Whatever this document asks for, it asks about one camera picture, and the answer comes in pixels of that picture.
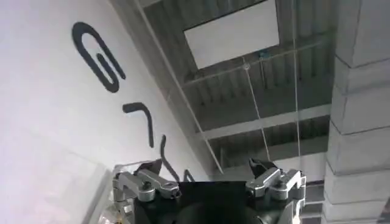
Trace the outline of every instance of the ceiling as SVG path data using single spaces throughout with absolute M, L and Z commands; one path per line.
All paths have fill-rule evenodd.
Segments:
M 313 149 L 305 142 L 328 136 L 336 0 L 276 0 L 279 45 L 196 67 L 183 31 L 257 3 L 163 0 L 144 8 L 222 168 L 250 156 L 273 161 L 327 150 L 327 140 Z

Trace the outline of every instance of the support beam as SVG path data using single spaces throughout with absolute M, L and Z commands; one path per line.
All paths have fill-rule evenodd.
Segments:
M 330 105 L 321 105 L 318 107 L 307 108 L 299 111 L 299 120 L 307 120 L 315 117 L 326 116 L 330 114 Z M 223 136 L 235 135 L 243 132 L 259 130 L 260 127 L 268 128 L 296 121 L 296 112 L 279 114 L 276 116 L 262 118 L 261 120 L 242 122 L 228 125 L 225 127 L 211 129 L 204 132 L 206 139 L 220 138 Z
M 276 45 L 274 47 L 270 47 L 267 49 L 267 52 L 269 56 L 265 58 L 258 58 L 255 61 L 248 61 L 249 64 L 255 65 L 260 63 L 261 61 L 269 61 L 271 59 L 277 58 L 277 57 L 283 57 L 287 55 L 292 55 L 296 52 L 302 52 L 307 49 L 315 48 L 321 45 L 325 45 L 329 43 L 334 36 L 335 32 L 333 30 L 329 30 L 325 33 L 320 33 L 317 35 L 312 35 L 310 37 L 302 38 L 296 43 L 296 46 L 293 45 L 293 42 L 288 42 L 283 45 Z M 245 55 L 257 55 L 258 53 L 251 53 Z M 241 59 L 241 57 L 237 57 L 234 59 L 230 59 L 227 61 L 223 61 L 220 63 L 217 63 L 213 66 L 200 69 L 195 73 L 189 73 L 187 77 L 185 78 L 185 83 L 182 85 L 183 88 L 192 86 L 194 84 L 197 84 L 199 82 L 204 82 L 208 79 L 213 79 L 222 75 L 228 75 L 229 73 L 233 71 L 237 71 L 242 69 L 244 66 L 244 63 Z
M 327 149 L 327 137 L 318 137 L 301 141 L 302 156 L 299 158 L 296 151 L 296 142 L 282 145 L 275 145 L 269 148 L 271 159 L 281 169 L 299 170 L 300 159 L 303 164 L 302 171 L 307 176 L 307 182 L 322 181 L 325 178 L 325 154 Z M 253 178 L 252 171 L 248 164 L 249 158 L 266 160 L 264 150 L 251 150 L 242 153 L 235 153 L 226 162 L 230 167 L 223 167 L 224 174 L 216 173 L 211 179 L 215 181 L 245 181 Z

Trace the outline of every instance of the black letter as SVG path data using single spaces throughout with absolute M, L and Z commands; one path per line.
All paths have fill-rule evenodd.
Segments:
M 122 79 L 126 79 L 125 74 L 123 73 L 122 68 L 118 64 L 118 62 L 115 60 L 114 56 L 112 55 L 110 49 L 105 45 L 103 39 L 100 37 L 100 35 L 96 32 L 96 30 L 91 27 L 90 25 L 78 22 L 73 25 L 72 29 L 72 36 L 73 36 L 73 42 L 76 46 L 76 49 L 79 51 L 79 54 L 84 58 L 85 62 L 90 66 L 92 71 L 95 73 L 95 75 L 98 77 L 100 82 L 105 86 L 105 88 L 110 91 L 111 93 L 116 93 L 119 90 L 119 81 L 117 76 L 115 75 L 114 71 L 110 67 L 110 65 L 106 62 L 103 55 L 96 54 L 97 59 L 99 60 L 100 64 L 103 66 L 107 74 L 111 77 L 112 83 L 108 81 L 108 79 L 104 76 L 103 72 L 99 69 L 99 66 L 96 64 L 96 62 L 91 57 L 90 53 L 85 49 L 82 37 L 83 34 L 88 33 L 92 37 L 95 38 L 97 43 L 102 48 L 103 52 L 106 54 L 108 59 L 110 59 L 112 65 L 115 67 L 117 72 L 119 73 L 119 76 Z
M 161 140 L 160 144 L 160 155 L 161 155 L 161 160 L 163 161 L 164 166 L 166 169 L 169 171 L 169 173 L 172 175 L 172 177 L 176 180 L 176 182 L 180 181 L 180 178 L 176 171 L 172 168 L 168 160 L 165 158 L 165 143 L 166 143 L 166 136 L 163 135 L 163 139 Z
M 151 112 L 149 111 L 149 109 L 147 109 L 145 104 L 143 104 L 141 102 L 128 103 L 128 104 L 125 104 L 125 105 L 122 106 L 122 110 L 125 113 L 131 113 L 131 112 L 140 110 L 140 111 L 142 111 L 145 114 L 145 116 L 147 118 L 147 133 L 149 135 L 149 146 L 151 148 L 153 148 L 154 147 L 154 140 L 153 140 L 152 116 L 151 116 Z
M 194 177 L 191 175 L 188 169 L 184 170 L 184 177 L 183 177 L 184 182 L 195 182 Z

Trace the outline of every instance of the corrugated metal ceiling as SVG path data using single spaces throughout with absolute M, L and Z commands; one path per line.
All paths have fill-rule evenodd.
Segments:
M 293 5 L 292 1 L 276 0 L 278 46 L 200 70 L 196 68 L 183 30 L 256 3 L 253 0 L 163 0 L 144 9 L 203 130 L 253 121 L 259 118 L 258 114 L 264 118 L 295 111 L 295 91 L 298 110 L 331 102 L 337 0 L 296 0 Z M 245 63 L 250 64 L 250 80 L 243 69 Z M 300 121 L 300 139 L 327 136 L 328 120 L 326 116 Z M 219 158 L 221 149 L 233 158 L 238 156 L 237 152 L 259 151 L 265 142 L 268 146 L 296 142 L 296 131 L 297 123 L 293 122 L 265 128 L 266 141 L 259 141 L 263 138 L 259 129 L 213 139 L 211 144 Z

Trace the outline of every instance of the gray pillar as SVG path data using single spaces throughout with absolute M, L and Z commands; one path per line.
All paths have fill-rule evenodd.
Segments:
M 390 196 L 389 9 L 339 2 L 322 223 L 376 223 Z

